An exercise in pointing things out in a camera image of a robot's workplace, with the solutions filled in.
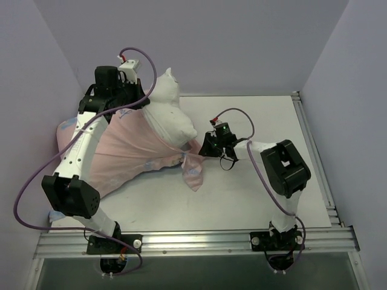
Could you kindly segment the white pillow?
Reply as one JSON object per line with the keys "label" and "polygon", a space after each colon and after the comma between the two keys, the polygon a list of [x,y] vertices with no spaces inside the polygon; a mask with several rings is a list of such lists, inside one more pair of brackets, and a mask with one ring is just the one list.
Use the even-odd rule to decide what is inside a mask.
{"label": "white pillow", "polygon": [[171,68],[157,77],[149,99],[150,104],[143,107],[143,114],[163,141],[183,148],[197,137],[192,120],[180,108],[180,86]]}

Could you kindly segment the pink pillowcase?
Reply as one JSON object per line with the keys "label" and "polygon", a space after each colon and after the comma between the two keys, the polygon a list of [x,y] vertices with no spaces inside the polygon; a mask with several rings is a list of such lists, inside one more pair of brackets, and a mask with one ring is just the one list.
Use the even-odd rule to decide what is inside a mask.
{"label": "pink pillowcase", "polygon": [[183,148],[163,141],[138,110],[117,111],[104,131],[90,170],[89,184],[101,198],[143,172],[178,164],[187,186],[197,191],[203,184],[203,157],[196,138]]}

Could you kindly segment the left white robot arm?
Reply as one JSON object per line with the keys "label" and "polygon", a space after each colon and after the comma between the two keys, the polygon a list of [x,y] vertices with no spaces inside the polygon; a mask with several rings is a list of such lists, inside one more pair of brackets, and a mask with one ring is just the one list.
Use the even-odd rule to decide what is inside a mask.
{"label": "left white robot arm", "polygon": [[100,208],[100,194],[89,181],[90,170],[97,145],[115,112],[128,104],[140,109],[149,103],[137,77],[139,66],[138,60],[126,60],[118,67],[95,69],[95,82],[79,103],[74,133],[61,162],[42,180],[53,209],[99,233],[100,246],[107,253],[116,253],[122,238],[115,234],[117,223]]}

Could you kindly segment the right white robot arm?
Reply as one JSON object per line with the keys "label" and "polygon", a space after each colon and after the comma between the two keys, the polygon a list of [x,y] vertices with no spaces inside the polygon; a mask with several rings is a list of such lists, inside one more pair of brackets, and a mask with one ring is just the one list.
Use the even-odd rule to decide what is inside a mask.
{"label": "right white robot arm", "polygon": [[269,244],[283,249],[290,243],[290,230],[297,225],[298,204],[311,178],[311,171],[290,140],[261,143],[249,138],[237,138],[226,122],[215,118],[213,129],[206,132],[199,154],[228,160],[252,162],[277,209],[270,221]]}

